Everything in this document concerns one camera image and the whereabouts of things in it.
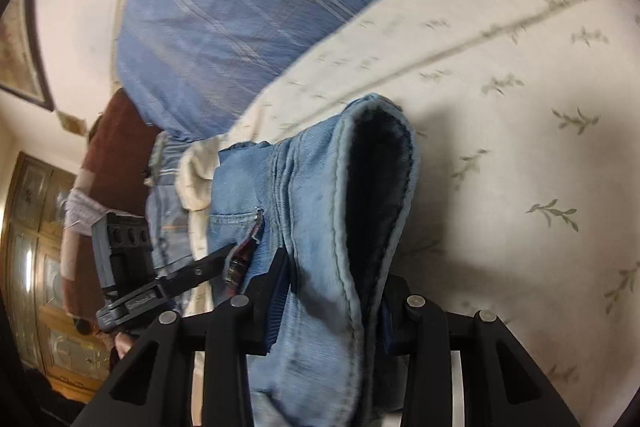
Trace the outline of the person's left hand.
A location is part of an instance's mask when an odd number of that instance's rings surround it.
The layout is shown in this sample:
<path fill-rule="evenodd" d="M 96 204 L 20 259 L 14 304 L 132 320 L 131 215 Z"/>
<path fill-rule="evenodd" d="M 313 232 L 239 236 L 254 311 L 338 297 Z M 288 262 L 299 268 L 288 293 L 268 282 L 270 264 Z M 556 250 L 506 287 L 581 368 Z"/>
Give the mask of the person's left hand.
<path fill-rule="evenodd" d="M 115 336 L 114 347 L 120 359 L 126 357 L 126 354 L 130 351 L 137 339 L 130 336 L 127 333 L 120 332 Z"/>

